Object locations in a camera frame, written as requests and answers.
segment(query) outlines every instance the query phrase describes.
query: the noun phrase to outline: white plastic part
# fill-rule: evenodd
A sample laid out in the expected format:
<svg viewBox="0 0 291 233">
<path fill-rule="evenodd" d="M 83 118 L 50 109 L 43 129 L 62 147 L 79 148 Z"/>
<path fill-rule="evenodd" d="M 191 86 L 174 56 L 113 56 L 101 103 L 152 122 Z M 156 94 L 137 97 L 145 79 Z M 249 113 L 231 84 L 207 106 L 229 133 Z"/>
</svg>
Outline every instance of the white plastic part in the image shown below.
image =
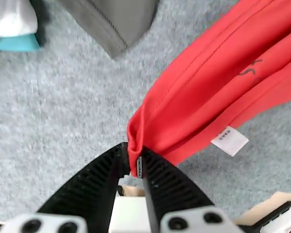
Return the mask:
<svg viewBox="0 0 291 233">
<path fill-rule="evenodd" d="M 109 233 L 151 233 L 145 197 L 116 197 Z"/>
<path fill-rule="evenodd" d="M 262 227 L 260 233 L 291 233 L 291 208 Z"/>
<path fill-rule="evenodd" d="M 86 222 L 81 217 L 42 213 L 18 215 L 7 221 L 0 230 L 0 233 L 21 233 L 24 225 L 33 219 L 37 219 L 41 222 L 37 233 L 57 233 L 59 228 L 68 222 L 76 224 L 76 233 L 87 233 Z"/>
</svg>

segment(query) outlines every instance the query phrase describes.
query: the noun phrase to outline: fabric fold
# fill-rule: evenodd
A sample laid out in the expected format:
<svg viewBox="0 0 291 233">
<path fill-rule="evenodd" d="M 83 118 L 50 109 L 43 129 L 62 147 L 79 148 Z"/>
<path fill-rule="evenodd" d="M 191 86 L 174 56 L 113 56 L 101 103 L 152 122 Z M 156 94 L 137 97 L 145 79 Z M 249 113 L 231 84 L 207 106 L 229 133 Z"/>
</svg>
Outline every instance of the fabric fold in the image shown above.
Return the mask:
<svg viewBox="0 0 291 233">
<path fill-rule="evenodd" d="M 291 100 L 291 0 L 240 0 L 157 79 L 128 124 L 129 159 L 143 146 L 174 165 L 226 126 Z"/>
</svg>

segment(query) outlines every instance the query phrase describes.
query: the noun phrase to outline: white tag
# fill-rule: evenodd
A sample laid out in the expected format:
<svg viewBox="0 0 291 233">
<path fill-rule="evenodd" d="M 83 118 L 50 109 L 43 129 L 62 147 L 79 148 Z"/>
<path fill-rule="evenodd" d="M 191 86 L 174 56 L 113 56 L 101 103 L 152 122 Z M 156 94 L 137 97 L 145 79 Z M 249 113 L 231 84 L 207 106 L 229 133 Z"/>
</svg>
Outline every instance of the white tag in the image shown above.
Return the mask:
<svg viewBox="0 0 291 233">
<path fill-rule="evenodd" d="M 244 145 L 249 141 L 244 135 L 236 129 L 227 126 L 219 135 L 211 140 L 211 143 L 223 150 L 225 153 L 234 157 Z"/>
</svg>

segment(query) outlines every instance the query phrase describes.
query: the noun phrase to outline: white cloth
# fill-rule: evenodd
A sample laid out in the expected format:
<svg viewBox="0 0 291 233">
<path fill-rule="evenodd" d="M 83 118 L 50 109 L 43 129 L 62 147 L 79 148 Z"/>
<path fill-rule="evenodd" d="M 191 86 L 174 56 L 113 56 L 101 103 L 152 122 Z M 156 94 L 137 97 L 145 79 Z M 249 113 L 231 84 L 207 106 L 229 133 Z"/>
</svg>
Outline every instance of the white cloth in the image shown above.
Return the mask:
<svg viewBox="0 0 291 233">
<path fill-rule="evenodd" d="M 38 22 L 29 0 L 0 0 L 0 38 L 36 33 Z"/>
</svg>

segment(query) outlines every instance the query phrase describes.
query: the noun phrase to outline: gray cloth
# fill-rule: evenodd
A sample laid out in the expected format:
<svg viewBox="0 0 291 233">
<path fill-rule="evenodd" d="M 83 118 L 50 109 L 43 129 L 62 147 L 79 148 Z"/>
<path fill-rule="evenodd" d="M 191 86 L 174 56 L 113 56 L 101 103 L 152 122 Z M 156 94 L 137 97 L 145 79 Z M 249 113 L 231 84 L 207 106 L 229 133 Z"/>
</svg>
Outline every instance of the gray cloth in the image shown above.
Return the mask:
<svg viewBox="0 0 291 233">
<path fill-rule="evenodd" d="M 58 0 L 112 57 L 131 47 L 151 26 L 159 0 Z"/>
<path fill-rule="evenodd" d="M 45 47 L 0 54 L 0 220 L 35 211 L 125 141 L 129 118 L 159 74 L 234 3 L 162 0 L 141 42 L 112 60 L 48 0 Z M 179 165 L 231 217 L 278 190 L 291 192 L 291 103 L 239 130 L 250 141 L 234 158 L 209 146 Z M 140 185 L 132 177 L 121 183 Z"/>
</svg>

